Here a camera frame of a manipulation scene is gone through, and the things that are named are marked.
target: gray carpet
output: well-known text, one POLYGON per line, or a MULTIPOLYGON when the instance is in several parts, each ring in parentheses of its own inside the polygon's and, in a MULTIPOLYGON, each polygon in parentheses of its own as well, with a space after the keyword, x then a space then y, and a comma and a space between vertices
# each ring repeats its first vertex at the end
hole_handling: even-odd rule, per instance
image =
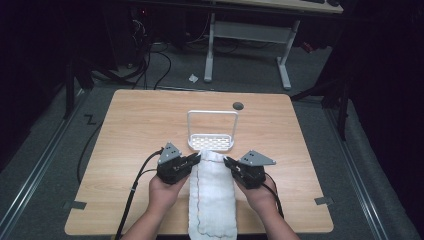
MULTIPOLYGON (((216 53, 212 83, 202 81, 205 49, 187 48, 185 52, 181 52, 169 47, 163 53, 171 59, 172 67, 160 83, 160 88, 293 95, 313 86, 331 52, 331 49, 325 49, 307 54, 302 49, 294 48, 287 62, 293 86, 292 90, 287 92, 282 89, 275 65, 275 57, 282 47, 270 45, 257 49, 251 46, 253 44, 256 43, 245 43, 228 54, 216 53), (198 76, 199 81, 189 82, 188 77, 191 74, 198 76)), ((158 45, 155 48, 159 50, 163 47, 164 45, 158 45)), ((224 52, 233 48, 234 46, 219 46, 217 50, 224 52)), ((150 68, 147 71, 149 89, 167 68, 168 61, 165 57, 157 53, 151 54, 150 68)), ((120 74, 125 74, 125 71, 127 70, 122 70, 120 74)), ((137 89, 141 89, 142 86, 141 80, 137 89)), ((69 209, 63 209, 63 203, 75 198, 78 190, 76 173, 78 159, 90 135, 104 119, 114 91, 119 88, 124 87, 111 82, 96 81, 96 87, 88 94, 75 114, 42 181, 8 239, 110 239, 110 236, 67 236, 64 226, 69 209), (93 116, 92 122, 96 125, 87 124, 88 117, 85 116, 87 114, 93 116)), ((28 139, 1 173, 0 215, 3 216, 7 212, 20 187, 31 173, 32 167, 61 123, 64 98, 62 91, 33 126, 28 139)), ((334 230, 328 234, 300 234, 300 237, 301 239, 374 239, 349 178, 337 136, 332 132, 333 126, 316 100, 308 98, 307 101, 294 102, 294 107, 324 195, 334 200, 334 203, 329 205, 334 230)), ((94 143, 95 138, 83 157, 81 173, 84 172, 94 143)), ((419 239, 381 171, 352 106, 347 121, 347 144, 371 193, 379 216, 385 224, 388 238, 419 239)))

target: towel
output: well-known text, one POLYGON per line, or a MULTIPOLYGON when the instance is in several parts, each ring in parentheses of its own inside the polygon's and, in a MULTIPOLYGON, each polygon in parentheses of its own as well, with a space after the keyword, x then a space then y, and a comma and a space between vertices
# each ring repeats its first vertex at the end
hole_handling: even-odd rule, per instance
POLYGON ((189 227, 192 240, 237 239, 236 201, 224 155, 202 150, 190 175, 189 227))

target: person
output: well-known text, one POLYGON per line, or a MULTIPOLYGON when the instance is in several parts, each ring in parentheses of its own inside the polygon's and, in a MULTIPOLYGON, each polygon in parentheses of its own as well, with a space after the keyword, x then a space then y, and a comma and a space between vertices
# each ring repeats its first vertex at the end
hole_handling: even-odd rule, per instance
MULTIPOLYGON (((166 212, 175 204, 178 193, 187 178, 178 183, 169 185, 154 176, 149 183, 149 204, 141 217, 128 229, 123 240, 151 240, 156 239, 160 224, 166 212)), ((239 184, 237 186, 246 195, 250 207, 261 219, 269 240, 295 240, 299 239, 292 228, 278 213, 274 196, 264 187, 258 189, 246 189, 239 184)), ((275 186, 267 176, 265 184, 274 191, 275 186)))

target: desk top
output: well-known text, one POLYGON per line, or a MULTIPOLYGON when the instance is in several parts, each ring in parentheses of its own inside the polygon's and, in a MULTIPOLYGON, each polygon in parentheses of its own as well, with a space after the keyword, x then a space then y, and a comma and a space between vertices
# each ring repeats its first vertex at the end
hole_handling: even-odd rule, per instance
POLYGON ((313 3, 301 0, 215 0, 216 2, 245 4, 261 7, 284 8, 292 10, 323 12, 323 13, 342 13, 341 6, 333 7, 327 2, 313 3))
MULTIPOLYGON (((132 183, 144 160, 171 141, 184 156, 188 147, 189 110, 234 110, 241 102, 233 149, 239 159, 254 149, 277 162, 266 166, 276 181, 285 219, 296 232, 330 232, 333 223, 323 197, 292 103, 283 94, 118 90, 111 102, 76 201, 84 210, 72 209, 65 226, 70 235, 115 234, 132 183)), ((152 159, 146 169, 156 168, 152 159)), ((123 232, 148 204, 148 182, 155 173, 140 178, 123 232)), ((261 233, 263 226, 237 188, 239 233, 261 233)), ((160 234, 187 234, 189 181, 164 219, 160 234)))

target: fabric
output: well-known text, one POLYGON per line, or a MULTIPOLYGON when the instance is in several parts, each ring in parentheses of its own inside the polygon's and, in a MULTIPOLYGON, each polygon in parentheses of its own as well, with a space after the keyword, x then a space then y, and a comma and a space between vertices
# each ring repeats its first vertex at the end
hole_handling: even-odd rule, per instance
POLYGON ((201 151, 190 175, 189 227, 192 240, 237 239, 236 201, 224 155, 201 151))

